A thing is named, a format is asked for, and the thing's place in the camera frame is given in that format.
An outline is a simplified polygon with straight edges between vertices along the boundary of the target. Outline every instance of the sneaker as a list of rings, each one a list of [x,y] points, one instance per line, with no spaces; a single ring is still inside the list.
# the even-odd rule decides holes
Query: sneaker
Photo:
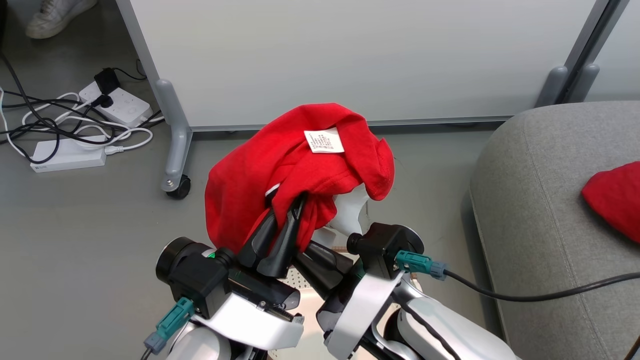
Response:
[[[98,0],[42,0],[40,12],[27,25],[30,38],[50,38],[81,13],[89,10]]]

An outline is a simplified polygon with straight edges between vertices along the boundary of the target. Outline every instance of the shoe sole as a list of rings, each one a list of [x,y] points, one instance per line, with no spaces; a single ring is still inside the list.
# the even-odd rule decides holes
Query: shoe sole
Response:
[[[67,16],[65,16],[65,18],[62,19],[62,21],[58,25],[38,34],[34,34],[29,29],[27,29],[27,36],[34,39],[45,39],[53,37],[59,34],[60,31],[63,31],[67,27],[67,25],[69,25],[69,22],[71,22],[71,20],[73,20],[76,16],[82,14],[90,8],[93,8],[97,3],[98,0],[80,1],[79,3],[74,5],[73,8],[71,8],[71,11],[69,11]]]

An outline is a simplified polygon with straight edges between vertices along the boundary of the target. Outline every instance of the floor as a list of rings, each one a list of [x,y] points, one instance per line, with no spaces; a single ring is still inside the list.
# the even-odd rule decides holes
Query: floor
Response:
[[[3,51],[29,95],[52,98],[79,91],[102,67],[135,70],[136,52],[113,0],[101,1],[61,35],[40,41],[23,34],[37,1],[9,4]],[[4,67],[0,85],[16,90]],[[148,83],[127,81],[123,87],[157,109]],[[17,102],[7,95],[6,103]],[[10,126],[17,126],[23,113],[7,111]],[[376,129],[395,154],[396,180],[384,201],[368,205],[363,221],[411,227],[422,236],[426,254],[487,286],[467,186],[494,129]],[[3,359],[140,358],[142,341],[172,305],[168,287],[155,277],[157,256],[178,236],[208,242],[207,172],[250,136],[197,136],[186,168],[191,193],[173,200],[159,189],[170,132],[162,124],[154,134],[147,146],[110,156],[104,167],[44,174],[34,173],[9,146],[0,146]],[[22,144],[32,151],[35,141]],[[428,295],[499,334],[491,302],[456,282],[421,283]]]

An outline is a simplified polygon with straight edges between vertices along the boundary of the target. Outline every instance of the red fabric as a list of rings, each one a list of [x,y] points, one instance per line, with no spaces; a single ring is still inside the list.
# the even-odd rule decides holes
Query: red fabric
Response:
[[[344,152],[312,153],[303,131],[334,126]],[[298,247],[304,251],[314,230],[335,216],[333,195],[364,182],[369,196],[381,200],[393,179],[391,150],[369,131],[362,116],[338,104],[298,106],[211,169],[205,189],[207,232],[215,246],[237,254],[266,212],[265,193],[280,183],[272,200],[280,227],[293,200],[308,192],[298,230]]]
[[[595,174],[582,196],[611,226],[640,243],[640,161]]]

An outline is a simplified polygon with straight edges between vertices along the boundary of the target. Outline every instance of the white power strip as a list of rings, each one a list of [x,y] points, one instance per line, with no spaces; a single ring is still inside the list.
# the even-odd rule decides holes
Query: white power strip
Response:
[[[82,101],[87,102],[96,100],[102,95],[102,92],[100,92],[98,84],[94,81],[82,89],[79,95]],[[113,105],[108,108],[98,105],[95,109],[105,114],[113,122],[118,122],[128,127],[136,127],[153,115],[149,103],[121,88],[113,90],[109,96],[113,100]]]
[[[83,138],[95,142],[103,142],[107,139],[104,135],[84,136]],[[33,159],[35,161],[46,159],[51,155],[55,146],[55,140],[38,142],[36,150],[33,152]],[[42,164],[31,164],[31,168],[35,172],[48,172],[73,168],[100,167],[104,165],[106,157],[103,147],[90,149],[83,147],[73,139],[63,139],[60,140],[58,152],[51,160]]]

